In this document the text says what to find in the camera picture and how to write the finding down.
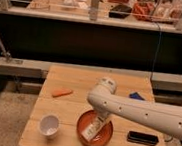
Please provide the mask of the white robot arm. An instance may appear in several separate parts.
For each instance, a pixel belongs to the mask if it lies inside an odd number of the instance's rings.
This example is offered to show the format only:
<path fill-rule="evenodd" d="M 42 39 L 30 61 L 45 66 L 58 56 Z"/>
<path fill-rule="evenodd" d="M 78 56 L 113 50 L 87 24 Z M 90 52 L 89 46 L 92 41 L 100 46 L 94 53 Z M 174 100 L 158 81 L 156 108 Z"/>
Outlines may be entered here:
<path fill-rule="evenodd" d="M 103 117 L 109 114 L 134 121 L 182 141 L 182 107 L 115 94 L 116 82 L 103 77 L 88 93 L 87 100 Z"/>

